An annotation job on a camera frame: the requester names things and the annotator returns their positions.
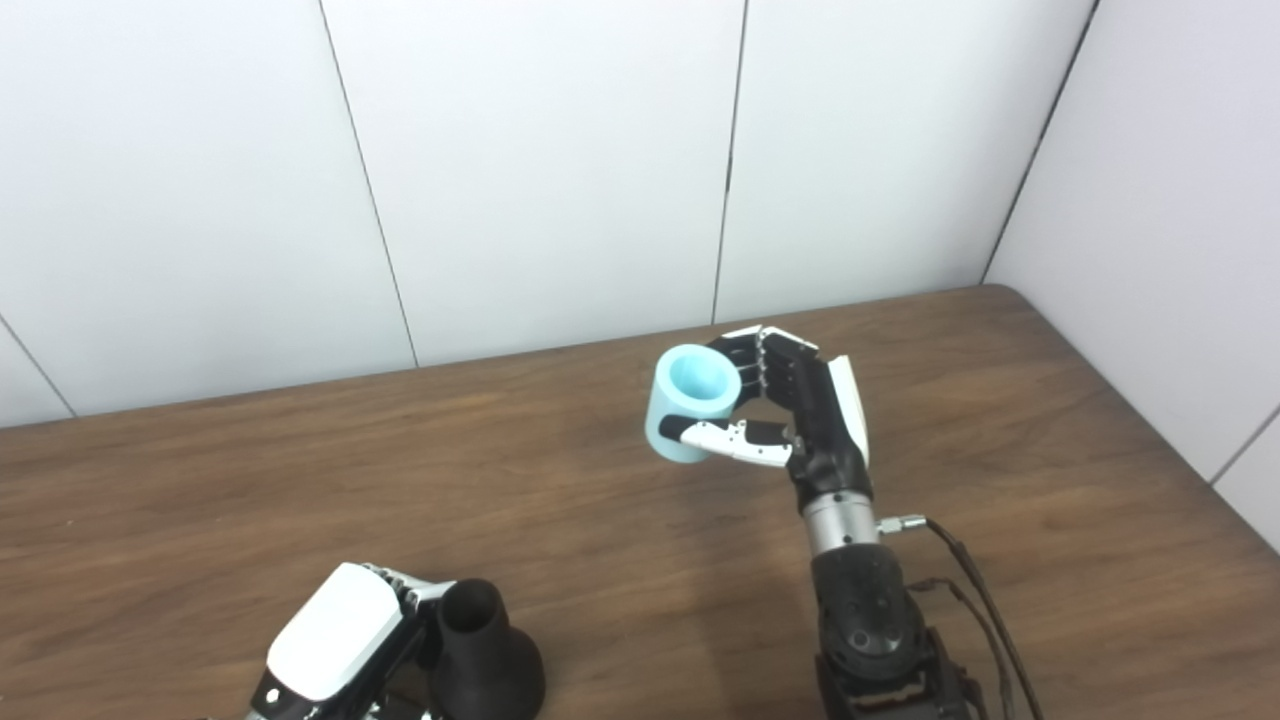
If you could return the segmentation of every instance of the black vase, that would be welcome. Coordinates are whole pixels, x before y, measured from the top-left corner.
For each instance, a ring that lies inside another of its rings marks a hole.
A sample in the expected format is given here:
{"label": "black vase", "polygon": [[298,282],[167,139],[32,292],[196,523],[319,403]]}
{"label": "black vase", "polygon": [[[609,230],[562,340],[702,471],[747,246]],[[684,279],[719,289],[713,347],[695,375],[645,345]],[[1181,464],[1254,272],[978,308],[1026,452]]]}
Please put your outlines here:
{"label": "black vase", "polygon": [[440,598],[431,696],[451,720],[532,720],[547,694],[538,646],[511,626],[498,588],[461,580]]}

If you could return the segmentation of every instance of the light blue cup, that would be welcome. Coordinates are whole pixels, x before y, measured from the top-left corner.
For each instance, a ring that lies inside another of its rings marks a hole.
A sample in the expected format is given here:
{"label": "light blue cup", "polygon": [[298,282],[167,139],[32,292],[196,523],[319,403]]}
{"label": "light blue cup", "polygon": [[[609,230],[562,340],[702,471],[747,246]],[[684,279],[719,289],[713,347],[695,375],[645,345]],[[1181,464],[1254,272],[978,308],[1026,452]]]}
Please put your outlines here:
{"label": "light blue cup", "polygon": [[742,392],[742,378],[728,357],[705,345],[677,345],[662,354],[653,375],[644,434],[658,455],[676,462],[698,462],[709,455],[658,434],[667,415],[699,420],[724,419]]}

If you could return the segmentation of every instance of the wall seam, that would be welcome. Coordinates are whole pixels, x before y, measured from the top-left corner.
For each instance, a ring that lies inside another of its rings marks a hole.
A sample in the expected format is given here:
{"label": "wall seam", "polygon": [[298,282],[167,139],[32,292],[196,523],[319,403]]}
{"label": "wall seam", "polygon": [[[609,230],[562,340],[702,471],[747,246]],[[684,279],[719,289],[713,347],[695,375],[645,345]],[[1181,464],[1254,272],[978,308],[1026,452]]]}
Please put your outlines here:
{"label": "wall seam", "polygon": [[1226,475],[1228,470],[1230,470],[1231,466],[1235,465],[1235,462],[1240,457],[1243,457],[1244,454],[1248,452],[1251,447],[1253,447],[1253,443],[1257,442],[1260,437],[1262,437],[1262,433],[1267,432],[1267,428],[1271,427],[1271,423],[1274,423],[1277,416],[1280,416],[1280,405],[1276,405],[1275,410],[1272,410],[1271,414],[1267,415],[1265,420],[1262,420],[1262,424],[1258,425],[1258,429],[1253,430],[1253,434],[1251,434],[1244,441],[1244,445],[1238,447],[1235,452],[1233,452],[1231,456],[1226,459],[1226,462],[1222,464],[1222,468],[1217,473],[1213,473],[1213,477],[1210,478],[1208,480],[1210,487],[1216,486],[1217,482]]}
{"label": "wall seam", "polygon": [[1071,51],[1071,59],[1066,63],[1066,72],[1062,73],[1062,82],[1057,85],[1057,94],[1053,95],[1053,102],[1048,106],[1048,114],[1044,117],[1044,124],[1041,126],[1039,137],[1036,138],[1036,146],[1032,147],[1032,155],[1027,159],[1027,168],[1023,170],[1021,179],[1018,181],[1018,188],[1014,191],[1014,199],[1009,204],[1009,213],[1005,214],[1005,222],[1000,224],[1000,232],[996,233],[996,243],[991,246],[991,255],[987,256],[987,265],[982,269],[982,278],[978,284],[987,282],[987,274],[991,273],[991,264],[996,261],[996,251],[1000,250],[1000,242],[1005,240],[1005,232],[1009,231],[1009,222],[1014,218],[1014,210],[1018,209],[1018,201],[1023,197],[1023,188],[1027,187],[1027,178],[1032,174],[1032,167],[1036,165],[1036,156],[1039,155],[1041,145],[1044,143],[1044,135],[1048,133],[1048,126],[1053,122],[1053,114],[1057,111],[1057,104],[1062,100],[1062,91],[1066,90],[1066,83],[1071,77],[1071,70],[1075,69],[1075,60],[1080,56],[1080,47],[1084,47],[1084,38],[1089,35],[1089,26],[1093,24],[1093,15],[1098,12],[1098,5],[1102,0],[1093,0],[1093,6],[1089,8],[1089,17],[1084,18],[1084,27],[1080,28],[1080,37],[1075,41],[1075,49]]}
{"label": "wall seam", "polygon": [[54,395],[58,396],[58,400],[63,404],[63,407],[65,407],[67,411],[72,414],[72,418],[79,418],[79,414],[76,413],[76,409],[72,407],[72,404],[67,402],[67,397],[63,396],[63,391],[58,389],[58,386],[54,384],[52,378],[49,377],[49,373],[45,372],[45,368],[41,366],[38,361],[36,361],[36,356],[31,354],[31,350],[27,347],[27,343],[22,342],[22,338],[18,337],[17,332],[14,332],[13,325],[9,324],[9,320],[5,319],[4,314],[0,314],[0,325],[4,325],[5,332],[9,333],[9,337],[12,337],[13,341],[18,345],[18,348],[22,350],[22,354],[26,355],[27,360],[31,361],[32,366],[36,368],[36,372],[40,373],[40,377],[45,378],[45,382],[49,383],[49,389],[54,391]]}
{"label": "wall seam", "polygon": [[369,164],[365,161],[365,149],[360,143],[360,132],[356,129],[356,114],[351,109],[351,97],[347,95],[347,81],[342,77],[342,64],[338,61],[338,47],[333,44],[333,31],[329,29],[329,15],[324,10],[324,0],[316,0],[320,8],[320,19],[324,20],[325,40],[329,41],[329,55],[333,58],[333,69],[338,76],[338,87],[342,90],[342,104],[347,108],[347,120],[351,123],[351,137],[356,141],[356,155],[360,156],[360,172],[365,174],[365,190],[369,192],[369,204],[374,209],[374,220],[378,223],[378,237],[383,242],[383,255],[387,256],[387,270],[392,275],[392,290],[396,291],[396,304],[399,305],[401,322],[404,323],[404,336],[408,338],[408,351],[413,356],[413,366],[421,368],[417,359],[417,347],[413,345],[413,331],[408,325],[408,313],[404,310],[404,297],[401,295],[399,279],[396,277],[396,264],[392,261],[392,250],[387,245],[387,231],[383,229],[383,215],[378,210],[378,199],[374,196],[374,182],[369,177]]}
{"label": "wall seam", "polygon": [[746,15],[751,0],[742,0],[742,32],[737,38],[737,73],[733,76],[733,114],[728,123],[728,160],[724,165],[724,201],[721,204],[721,234],[716,249],[716,281],[712,286],[712,322],[716,324],[716,309],[719,304],[721,266],[724,263],[724,220],[728,218],[728,190],[733,184],[733,141],[737,137],[737,99],[742,92],[742,53],[746,49]]}

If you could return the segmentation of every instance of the metal connector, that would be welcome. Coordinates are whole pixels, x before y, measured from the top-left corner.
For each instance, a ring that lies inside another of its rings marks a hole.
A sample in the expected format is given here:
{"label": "metal connector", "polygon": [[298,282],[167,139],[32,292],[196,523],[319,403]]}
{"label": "metal connector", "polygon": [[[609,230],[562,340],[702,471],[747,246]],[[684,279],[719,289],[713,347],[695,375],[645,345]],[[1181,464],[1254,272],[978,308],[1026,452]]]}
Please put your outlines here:
{"label": "metal connector", "polygon": [[901,533],[902,530],[923,528],[927,523],[928,520],[924,515],[901,515],[899,518],[881,518],[881,520],[876,523],[876,529],[878,529],[882,536],[892,536]]}
{"label": "metal connector", "polygon": [[421,611],[424,605],[440,600],[444,596],[444,591],[457,584],[456,580],[431,583],[413,575],[398,573],[390,568],[380,568],[371,562],[364,562],[362,566],[387,580],[387,584],[396,591],[396,597],[401,603],[415,615]]}

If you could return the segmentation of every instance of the wooden table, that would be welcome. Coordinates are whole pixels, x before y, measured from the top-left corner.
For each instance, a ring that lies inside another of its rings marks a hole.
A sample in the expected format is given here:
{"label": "wooden table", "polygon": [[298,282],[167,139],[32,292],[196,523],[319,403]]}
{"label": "wooden table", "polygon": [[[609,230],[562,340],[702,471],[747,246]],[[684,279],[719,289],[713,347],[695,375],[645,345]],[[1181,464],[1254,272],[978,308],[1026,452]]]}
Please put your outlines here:
{"label": "wooden table", "polygon": [[[968,542],[1051,719],[1274,716],[1280,560],[1020,297],[777,324],[851,356],[877,510]],[[819,717],[785,474],[641,432],[658,355],[713,334],[0,432],[0,717],[242,717],[343,560],[494,580],[547,720]],[[927,533],[891,543],[909,578],[960,577]],[[968,615],[924,610],[995,700]]]}

